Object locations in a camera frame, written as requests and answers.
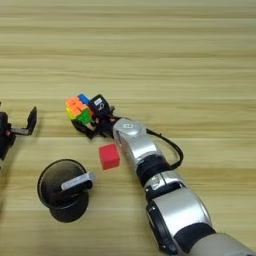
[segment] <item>rubik's cube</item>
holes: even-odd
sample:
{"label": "rubik's cube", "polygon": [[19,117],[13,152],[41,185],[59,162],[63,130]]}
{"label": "rubik's cube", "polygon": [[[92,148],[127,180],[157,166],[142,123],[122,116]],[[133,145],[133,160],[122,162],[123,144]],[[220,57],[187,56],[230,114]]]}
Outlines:
{"label": "rubik's cube", "polygon": [[91,122],[91,110],[88,107],[89,99],[80,94],[66,101],[66,112],[70,120],[78,120],[83,124]]}

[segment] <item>colorful toy blocks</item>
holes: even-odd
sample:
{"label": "colorful toy blocks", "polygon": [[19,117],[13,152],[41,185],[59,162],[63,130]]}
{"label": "colorful toy blocks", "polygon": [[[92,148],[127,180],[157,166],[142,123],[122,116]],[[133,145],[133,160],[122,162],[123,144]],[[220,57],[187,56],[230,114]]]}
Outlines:
{"label": "colorful toy blocks", "polygon": [[120,164],[120,156],[115,144],[100,147],[99,156],[103,170],[117,167]]}
{"label": "colorful toy blocks", "polygon": [[91,110],[88,107],[89,99],[80,94],[66,101],[66,112],[71,120],[79,120],[83,124],[91,122]]}

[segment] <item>green block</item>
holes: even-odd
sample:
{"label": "green block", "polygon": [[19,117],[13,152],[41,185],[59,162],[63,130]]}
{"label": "green block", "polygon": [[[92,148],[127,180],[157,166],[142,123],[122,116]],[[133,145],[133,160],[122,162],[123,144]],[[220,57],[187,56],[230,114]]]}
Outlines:
{"label": "green block", "polygon": [[83,124],[88,124],[91,122],[91,116],[89,115],[88,111],[83,111],[81,115],[79,115],[77,117],[77,120],[79,120],[80,122],[82,122]]}

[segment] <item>orange block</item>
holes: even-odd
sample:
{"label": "orange block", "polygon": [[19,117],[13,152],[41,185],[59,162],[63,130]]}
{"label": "orange block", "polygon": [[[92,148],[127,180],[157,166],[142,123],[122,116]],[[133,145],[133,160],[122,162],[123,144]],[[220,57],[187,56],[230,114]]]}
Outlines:
{"label": "orange block", "polygon": [[69,107],[69,106],[72,106],[72,105],[74,105],[75,103],[74,103],[74,101],[73,100],[67,100],[66,101],[66,107]]}
{"label": "orange block", "polygon": [[73,100],[73,101],[75,101],[75,102],[76,102],[76,101],[78,101],[78,100],[79,100],[79,98],[76,96],[76,97],[72,97],[72,98],[71,98],[71,100]]}
{"label": "orange block", "polygon": [[77,109],[77,108],[72,108],[72,109],[70,109],[70,112],[71,112],[75,117],[77,117],[77,116],[79,116],[79,115],[81,114],[81,111],[80,111],[79,109]]}

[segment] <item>black cable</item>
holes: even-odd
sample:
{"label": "black cable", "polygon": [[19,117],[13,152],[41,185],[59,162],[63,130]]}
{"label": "black cable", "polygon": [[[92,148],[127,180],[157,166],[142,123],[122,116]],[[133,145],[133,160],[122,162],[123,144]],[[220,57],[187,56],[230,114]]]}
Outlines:
{"label": "black cable", "polygon": [[168,143],[169,145],[171,145],[171,146],[175,149],[175,151],[176,151],[177,154],[179,155],[179,160],[178,160],[176,163],[170,165],[170,170],[175,170],[175,169],[177,169],[177,168],[182,164],[183,159],[184,159],[184,154],[183,154],[181,148],[180,148],[177,144],[175,144],[174,142],[172,142],[171,140],[169,140],[169,139],[167,139],[166,137],[164,137],[161,133],[158,134],[158,133],[156,133],[156,132],[154,132],[154,131],[152,131],[152,130],[150,130],[150,129],[147,129],[147,133],[148,133],[149,135],[153,135],[153,136],[156,136],[156,137],[162,139],[163,141],[165,141],[166,143]]}

